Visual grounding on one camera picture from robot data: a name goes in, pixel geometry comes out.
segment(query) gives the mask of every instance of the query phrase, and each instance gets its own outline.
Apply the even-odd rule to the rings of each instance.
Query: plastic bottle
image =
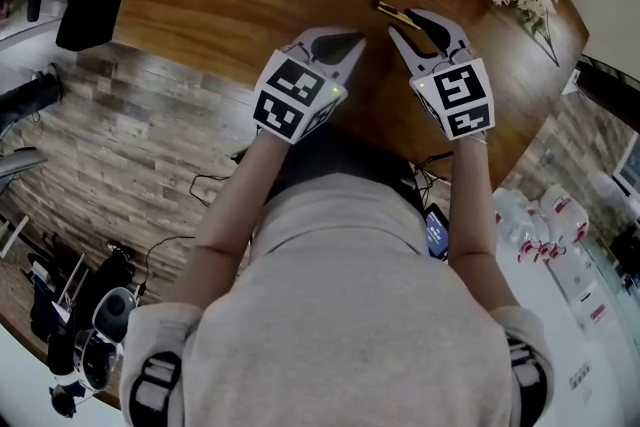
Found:
[[[547,221],[544,212],[540,208],[540,204],[537,201],[531,201],[525,206],[525,212],[531,217],[531,222],[536,230],[536,240],[538,243],[538,254],[535,255],[533,261],[536,262],[538,258],[548,260],[552,258],[552,254],[556,254],[557,244],[552,235],[551,228]]]
[[[527,198],[520,189],[511,189],[509,191],[509,194],[513,196],[513,198],[516,200],[516,203],[522,208],[525,208],[531,203],[531,201],[529,201],[529,198]]]
[[[493,204],[498,234],[518,248],[518,261],[537,254],[535,226],[516,198],[506,189],[498,188],[493,194]]]
[[[557,233],[558,245],[579,242],[589,229],[589,216],[584,208],[560,185],[549,187],[540,200],[540,207]]]

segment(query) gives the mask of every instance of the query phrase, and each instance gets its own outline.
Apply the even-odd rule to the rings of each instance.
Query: black cable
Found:
[[[169,242],[170,240],[194,239],[194,238],[195,237],[190,236],[190,235],[173,235],[171,237],[164,238],[160,242],[157,242],[153,246],[151,246],[151,248],[149,249],[149,251],[147,251],[147,254],[144,257],[144,266],[146,268],[146,274],[145,274],[145,277],[144,277],[144,281],[140,284],[140,288],[138,289],[138,296],[139,297],[142,297],[144,295],[145,290],[147,289],[147,280],[149,279],[149,255],[151,254],[151,251],[153,251],[158,246],[161,246],[165,242]]]
[[[200,196],[198,196],[197,194],[195,194],[193,192],[193,187],[196,184],[196,180],[198,178],[210,178],[211,180],[216,180],[218,182],[222,182],[224,180],[229,179],[228,176],[217,176],[217,175],[204,175],[204,174],[197,174],[196,176],[193,177],[193,180],[191,180],[191,185],[189,186],[189,194],[191,196],[193,196],[194,198],[196,198],[200,203],[202,203],[205,207],[209,206],[209,203],[207,203],[205,200],[203,200]],[[157,248],[158,246],[161,246],[162,244],[164,244],[165,242],[169,242],[170,240],[177,240],[177,239],[193,239],[195,237],[193,236],[189,236],[189,235],[173,235],[171,237],[167,237],[162,239],[160,242],[157,242],[156,244],[154,244],[153,246],[151,246],[151,248],[149,249],[149,251],[147,251],[147,254],[144,257],[144,266],[145,266],[145,276],[144,276],[144,281],[140,284],[140,288],[138,289],[138,296],[142,297],[143,294],[145,293],[146,289],[147,289],[147,280],[149,279],[149,255],[151,254],[151,251],[153,251],[155,248]]]
[[[198,178],[210,178],[211,180],[216,180],[218,182],[222,182],[224,180],[229,179],[228,176],[216,176],[216,175],[202,175],[202,174],[198,174],[196,176],[193,177],[193,180],[191,181],[191,185],[189,186],[189,194],[191,196],[193,196],[194,198],[196,198],[200,203],[202,203],[205,207],[209,206],[209,203],[207,203],[205,200],[203,200],[200,196],[198,196],[197,194],[195,194],[193,192],[193,187],[196,184],[196,180]]]
[[[439,176],[434,176],[432,178],[431,175],[425,169],[425,166],[431,164],[432,162],[435,162],[436,160],[448,158],[451,155],[453,155],[452,151],[441,153],[440,155],[431,155],[427,157],[420,164],[417,164],[414,168],[413,176],[416,177],[418,176],[418,173],[420,173],[427,184],[425,187],[421,187],[420,189],[418,189],[418,192],[420,193],[420,200],[422,201],[422,205],[425,208],[428,206],[428,203],[429,203],[429,194],[431,192],[431,188],[438,180],[442,180],[442,178],[440,178]]]

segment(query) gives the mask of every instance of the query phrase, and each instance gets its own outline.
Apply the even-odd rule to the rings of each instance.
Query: gray t-shirt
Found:
[[[288,189],[265,207],[251,251],[206,311],[133,312],[121,380],[129,423],[138,403],[165,404],[162,387],[140,378],[169,372],[160,353],[181,360],[168,425],[521,425],[520,386],[536,368],[548,405],[538,318],[487,313],[429,257],[424,220],[390,188],[330,175]]]

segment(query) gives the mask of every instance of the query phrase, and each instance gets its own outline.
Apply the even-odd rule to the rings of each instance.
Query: black and white marker cube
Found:
[[[414,77],[410,84],[450,140],[495,126],[493,94],[482,59]]]
[[[329,119],[346,97],[343,86],[276,50],[256,84],[253,119],[294,144]]]

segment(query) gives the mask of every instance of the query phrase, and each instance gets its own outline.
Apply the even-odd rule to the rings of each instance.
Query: black strap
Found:
[[[151,375],[153,370],[162,369],[164,371],[167,367],[171,369],[170,379],[165,380],[157,375]],[[172,352],[161,352],[147,358],[142,364],[140,376],[133,383],[131,394],[129,395],[129,414],[131,415],[131,422],[134,427],[141,425],[167,427],[169,421],[169,399],[180,380],[181,373],[182,360]],[[150,404],[144,404],[138,399],[138,390],[144,383],[159,388],[159,393],[165,393],[161,410],[156,409]]]
[[[511,369],[520,388],[519,427],[533,427],[547,402],[547,375],[529,345],[515,338],[507,339]]]

